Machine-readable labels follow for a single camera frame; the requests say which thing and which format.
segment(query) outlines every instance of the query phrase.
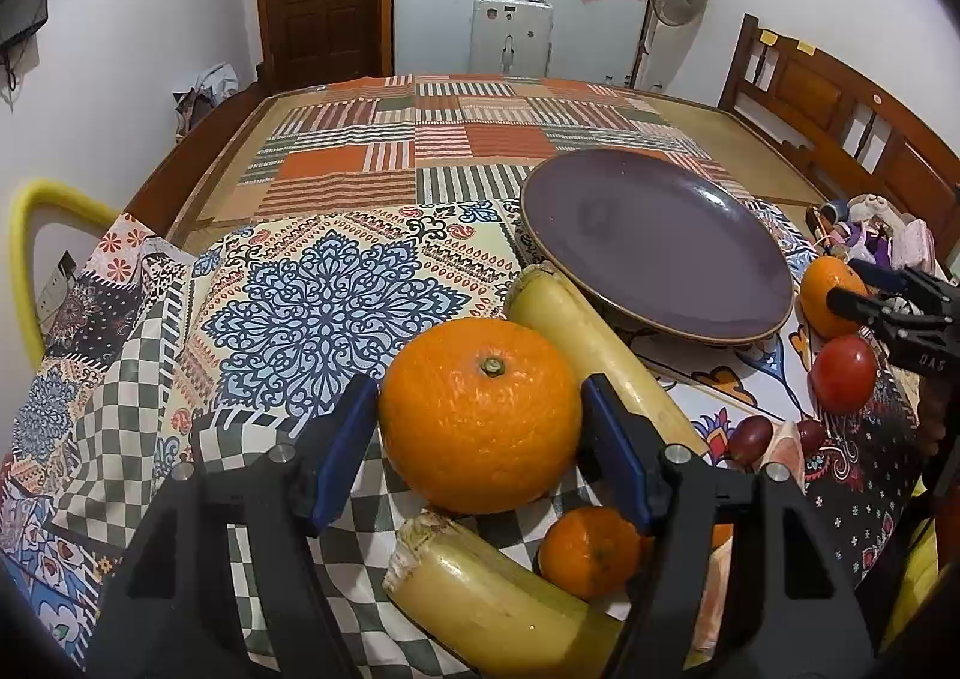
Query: red tomato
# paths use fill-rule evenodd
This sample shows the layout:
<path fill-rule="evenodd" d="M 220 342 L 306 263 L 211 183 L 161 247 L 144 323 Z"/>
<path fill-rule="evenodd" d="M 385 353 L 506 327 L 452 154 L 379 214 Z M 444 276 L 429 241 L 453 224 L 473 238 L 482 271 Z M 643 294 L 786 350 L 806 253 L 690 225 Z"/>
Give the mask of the red tomato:
<path fill-rule="evenodd" d="M 877 358 L 858 335 L 842 335 L 820 349 L 810 370 L 820 404 L 836 415 L 855 414 L 874 393 Z"/>

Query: plate rim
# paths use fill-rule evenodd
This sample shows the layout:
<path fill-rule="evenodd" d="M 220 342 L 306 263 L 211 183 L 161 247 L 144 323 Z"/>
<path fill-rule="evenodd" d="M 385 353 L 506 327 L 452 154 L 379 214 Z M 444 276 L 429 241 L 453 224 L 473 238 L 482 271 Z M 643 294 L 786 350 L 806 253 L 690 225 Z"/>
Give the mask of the plate rim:
<path fill-rule="evenodd" d="M 781 257 L 781 261 L 784 262 L 784 269 L 786 270 L 786 274 L 790 276 L 790 301 L 787 303 L 786 311 L 784 312 L 784 317 L 779 321 L 779 323 L 776 324 L 776 326 L 773 326 L 770 329 L 766 330 L 762 334 L 750 335 L 750 336 L 747 336 L 746 338 L 710 338 L 709 336 L 696 335 L 692 332 L 683 332 L 683 330 L 674 329 L 673 327 L 668 326 L 667 324 L 662 324 L 659 321 L 651 321 L 651 319 L 647 319 L 646 316 L 640 316 L 640 314 L 635 313 L 634 311 L 628 310 L 627 308 L 624 308 L 618 302 L 614 302 L 609 297 L 605 297 L 605 295 L 603 295 L 601 292 L 598 292 L 592 286 L 589 286 L 589 284 L 587 284 L 586 281 L 575 276 L 575 274 L 573 273 L 573 271 L 570 270 L 570 268 L 568 268 L 565 264 L 560 262 L 560 260 L 557 259 L 557 257 L 555 257 L 554 254 L 550 252 L 550 249 L 548 249 L 544 245 L 544 242 L 541 241 L 541 238 L 536 234 L 534 229 L 531 227 L 529 217 L 527 216 L 526 193 L 527 193 L 527 184 L 530 182 L 530 178 L 534 177 L 536 172 L 541 167 L 544 167 L 546 164 L 549 164 L 554 159 L 567 158 L 569 156 L 573 156 L 578 153 L 586 153 L 588 151 L 601 152 L 601 153 L 632 153 L 633 155 L 637 155 L 637 156 L 640 156 L 641 158 L 649 159 L 651 161 L 664 162 L 665 164 L 669 164 L 670 167 L 674 167 L 674 169 L 678 169 L 678 171 L 680 172 L 686 172 L 687 174 L 692 175 L 693 177 L 697 178 L 700 181 L 709 183 L 710 185 L 717 188 L 720 191 L 720 193 L 723 193 L 723 195 L 726 196 L 726 198 L 736 201 L 738 205 L 742 205 L 743 208 L 750 214 L 751 218 L 757 222 L 757 226 L 759 226 L 766 233 L 767 237 L 769 237 L 770 240 L 773 241 L 774 248 L 776 249 L 776 253 L 779 253 L 779 257 Z M 697 343 L 709 343 L 710 345 L 750 345 L 751 343 L 757 343 L 759 340 L 766 340 L 767 338 L 771 337 L 771 335 L 775 335 L 776 332 L 779 332 L 779 330 L 781 330 L 784 327 L 784 324 L 786 324 L 787 319 L 790 318 L 790 313 L 793 311 L 794 303 L 796 302 L 797 292 L 795 291 L 795 287 L 793 285 L 794 283 L 793 273 L 791 273 L 790 271 L 790 265 L 786 261 L 786 256 L 784 256 L 784 252 L 781 250 L 781 247 L 776 242 L 776 238 L 773 236 L 773 233 L 771 233 L 771 231 L 767 229 L 766 226 L 763 225 L 762 221 L 752 213 L 750 208 L 748 208 L 745 204 L 743 204 L 743 202 L 740 201 L 739 199 L 736 199 L 736 197 L 733 196 L 729 191 L 727 191 L 725 188 L 723 188 L 713 180 L 710 180 L 709 178 L 706 178 L 706 177 L 702 177 L 702 175 L 696 174 L 696 172 L 691 172 L 690 169 L 687 169 L 686 167 L 680 167 L 678 164 L 673 164 L 672 162 L 666 161 L 666 159 L 661 159 L 656 156 L 650 156 L 646 153 L 640 153 L 637 151 L 630 151 L 630 150 L 619 150 L 617 148 L 578 148 L 577 150 L 571 150 L 565 153 L 557 153 L 556 155 L 551 156 L 549 159 L 544 159 L 544 161 L 541 161 L 539 162 L 539 164 L 536 164 L 534 169 L 531 169 L 529 174 L 527 174 L 527 177 L 525 177 L 525 179 L 523 180 L 523 185 L 520 187 L 520 220 L 522 221 L 523 226 L 526 228 L 527 232 L 529 232 L 530 237 L 533 238 L 534 243 L 536 243 L 536 247 L 538 249 L 541 249 L 541 252 L 550 260 L 550 263 L 556 266 L 558 270 L 563 271 L 563 274 L 566 277 L 568 277 L 571 281 L 573 281 L 581 289 L 583 289 L 586 292 L 589 292 L 591 295 L 593 295 L 594 297 L 597 297 L 599 300 L 603 300 L 603 302 L 606 302 L 606 304 L 610 305 L 611 307 L 616 308 L 616 310 L 620 311 L 624 316 L 627 316 L 628 319 L 633 319 L 634 321 L 640 321 L 642 324 L 646 324 L 647 326 L 653 327 L 656 330 L 659 330 L 661 332 L 667 332 L 671 335 L 676 335 L 680 338 L 684 338 L 685 340 L 696 340 Z"/>

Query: metal screw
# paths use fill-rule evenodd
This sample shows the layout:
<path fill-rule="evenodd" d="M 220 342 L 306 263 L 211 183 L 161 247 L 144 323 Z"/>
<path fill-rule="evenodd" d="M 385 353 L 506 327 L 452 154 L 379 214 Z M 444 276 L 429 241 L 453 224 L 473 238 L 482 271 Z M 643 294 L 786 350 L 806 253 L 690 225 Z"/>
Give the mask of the metal screw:
<path fill-rule="evenodd" d="M 674 465 L 686 465 L 693 459 L 693 452 L 683 444 L 670 444 L 664 449 L 664 457 Z"/>
<path fill-rule="evenodd" d="M 790 471 L 784 463 L 772 462 L 769 465 L 763 467 L 763 472 L 767 474 L 767 478 L 771 481 L 776 481 L 778 484 L 782 484 L 784 481 L 790 480 Z"/>
<path fill-rule="evenodd" d="M 296 449 L 290 444 L 277 444 L 267 452 L 267 457 L 270 458 L 271 462 L 282 465 L 282 463 L 290 462 L 296 457 Z"/>
<path fill-rule="evenodd" d="M 174 468 L 170 471 L 170 477 L 174 481 L 186 481 L 190 476 L 193 475 L 194 466 L 192 462 L 181 462 L 176 463 Z"/>

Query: wooden headboard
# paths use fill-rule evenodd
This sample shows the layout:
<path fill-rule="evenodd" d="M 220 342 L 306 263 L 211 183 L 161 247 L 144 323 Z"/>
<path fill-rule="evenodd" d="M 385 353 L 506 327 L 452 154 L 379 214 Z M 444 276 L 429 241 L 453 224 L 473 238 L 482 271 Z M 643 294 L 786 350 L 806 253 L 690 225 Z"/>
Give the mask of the wooden headboard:
<path fill-rule="evenodd" d="M 770 121 L 761 125 L 765 119 L 748 118 L 741 110 L 755 105 L 742 97 L 809 145 L 778 139 L 772 132 L 782 130 Z M 960 239 L 960 159 L 901 102 L 828 53 L 761 29 L 757 18 L 745 15 L 718 106 L 771 143 L 828 197 L 878 193 L 901 212 L 924 219 L 941 261 Z M 854 121 L 868 112 L 866 124 L 857 126 Z M 889 136 L 871 172 L 865 151 L 877 126 L 886 132 L 885 124 Z M 851 129 L 861 127 L 852 145 Z"/>

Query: purple plate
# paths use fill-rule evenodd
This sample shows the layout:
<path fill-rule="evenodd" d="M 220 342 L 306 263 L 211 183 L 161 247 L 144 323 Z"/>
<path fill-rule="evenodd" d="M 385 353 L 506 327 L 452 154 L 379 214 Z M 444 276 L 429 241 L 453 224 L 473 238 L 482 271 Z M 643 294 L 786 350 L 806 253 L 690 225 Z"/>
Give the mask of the purple plate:
<path fill-rule="evenodd" d="M 752 343 L 786 322 L 793 281 L 773 236 L 719 186 L 667 161 L 576 150 L 538 164 L 523 221 L 558 268 L 634 319 Z"/>

